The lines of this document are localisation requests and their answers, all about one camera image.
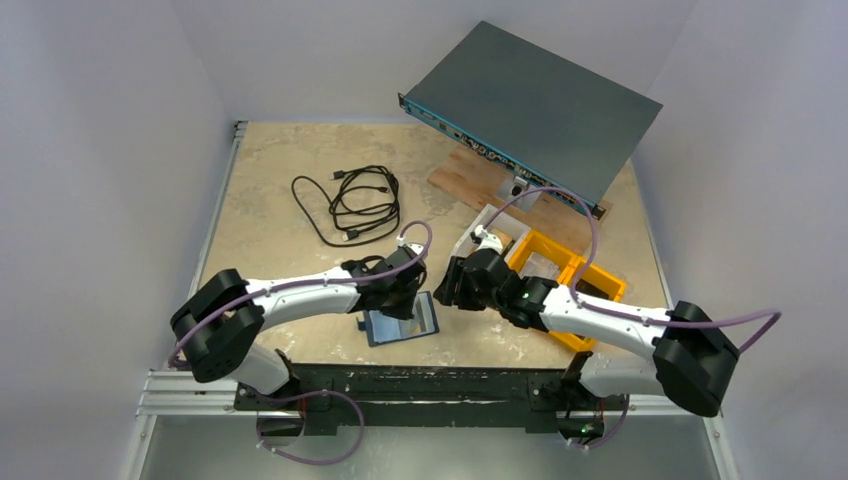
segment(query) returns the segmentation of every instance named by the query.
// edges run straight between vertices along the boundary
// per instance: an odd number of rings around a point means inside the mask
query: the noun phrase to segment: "white cable holder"
[[[483,225],[477,225],[474,227],[474,237],[476,237],[475,243],[479,241],[477,246],[478,250],[491,248],[498,253],[503,252],[503,243],[501,243],[501,239],[494,233],[489,233],[488,230],[483,228]]]

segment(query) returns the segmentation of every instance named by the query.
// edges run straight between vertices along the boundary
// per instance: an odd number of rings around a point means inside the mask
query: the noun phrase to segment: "gray floor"
[[[339,465],[312,467],[256,449],[254,418],[160,417],[143,479],[718,479],[702,419],[634,416],[619,436],[584,454],[558,435],[519,429],[369,428]],[[356,435],[299,439],[287,451],[311,458],[342,453]]]

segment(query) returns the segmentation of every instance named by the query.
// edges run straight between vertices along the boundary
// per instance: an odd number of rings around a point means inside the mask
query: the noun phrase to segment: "white wall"
[[[674,298],[785,311],[725,402],[745,479],[848,468],[846,18],[842,0],[701,1],[649,91],[665,108],[635,165]]]
[[[0,477],[113,479],[232,138],[166,0],[0,3]]]
[[[695,0],[173,0],[224,106],[250,120],[406,118],[406,93],[480,20],[639,92]]]

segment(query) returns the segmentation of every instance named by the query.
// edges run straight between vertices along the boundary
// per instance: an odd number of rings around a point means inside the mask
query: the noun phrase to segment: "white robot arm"
[[[236,270],[223,270],[174,314],[171,329],[183,341],[210,312],[233,299],[252,297],[190,336],[182,351],[192,374],[201,383],[231,378],[263,395],[298,393],[288,358],[255,344],[256,335],[265,328],[325,313],[378,310],[394,318],[411,318],[425,272],[423,261],[396,275],[387,272],[399,270],[420,253],[420,246],[403,244],[387,258],[350,260],[323,273],[280,280],[246,280]]]
[[[579,293],[575,298],[552,280],[519,277],[502,258],[498,238],[482,227],[472,238],[479,247],[467,258],[451,258],[434,294],[440,303],[464,310],[493,308],[521,328],[574,333],[630,352],[575,357],[566,376],[589,395],[663,395],[697,415],[718,414],[739,358],[736,346],[718,329],[666,328],[647,321],[711,321],[700,308],[687,302],[673,310],[644,308]],[[588,309],[584,302],[612,313]]]

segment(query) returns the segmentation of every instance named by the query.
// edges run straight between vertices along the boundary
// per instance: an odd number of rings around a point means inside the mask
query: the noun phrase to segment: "gray metal device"
[[[408,114],[531,184],[575,192],[596,217],[662,108],[486,22],[399,101]]]

